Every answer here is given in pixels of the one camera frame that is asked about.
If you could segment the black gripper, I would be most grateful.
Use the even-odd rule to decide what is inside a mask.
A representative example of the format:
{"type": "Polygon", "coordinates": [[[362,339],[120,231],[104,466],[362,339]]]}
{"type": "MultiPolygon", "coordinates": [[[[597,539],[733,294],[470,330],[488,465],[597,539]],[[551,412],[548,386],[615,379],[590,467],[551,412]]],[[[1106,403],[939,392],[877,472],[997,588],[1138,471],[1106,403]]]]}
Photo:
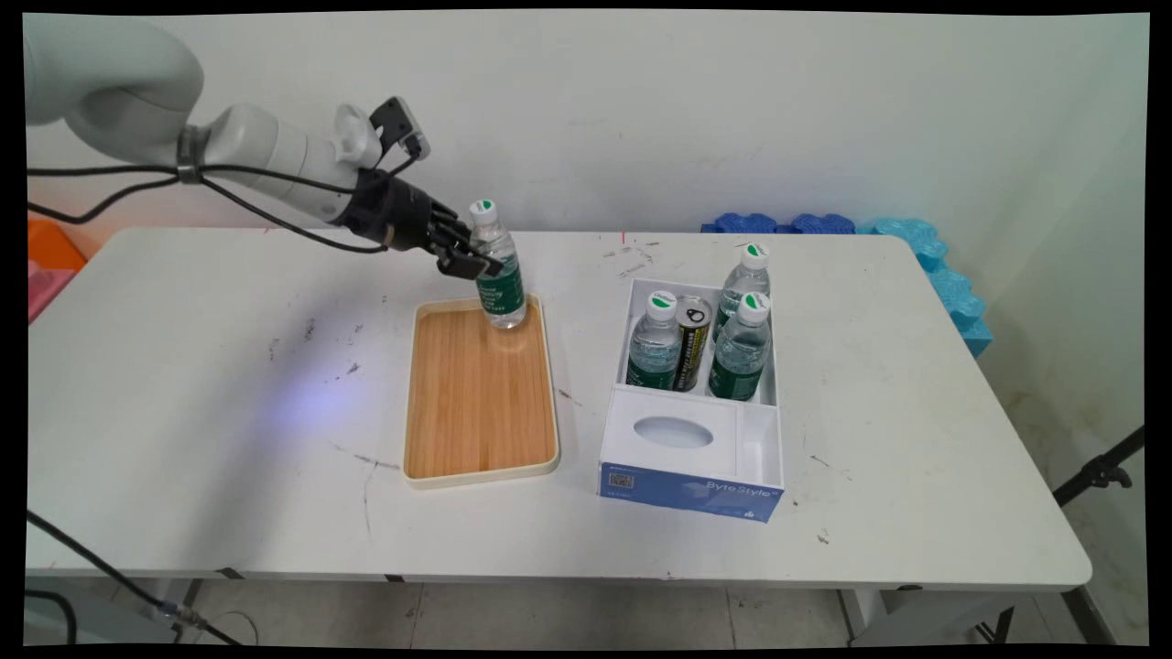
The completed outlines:
{"type": "Polygon", "coordinates": [[[422,249],[432,254],[436,247],[437,269],[451,278],[491,278],[504,267],[500,260],[473,250],[472,229],[457,212],[375,168],[359,172],[355,192],[342,212],[342,226],[395,251],[422,249]]]}

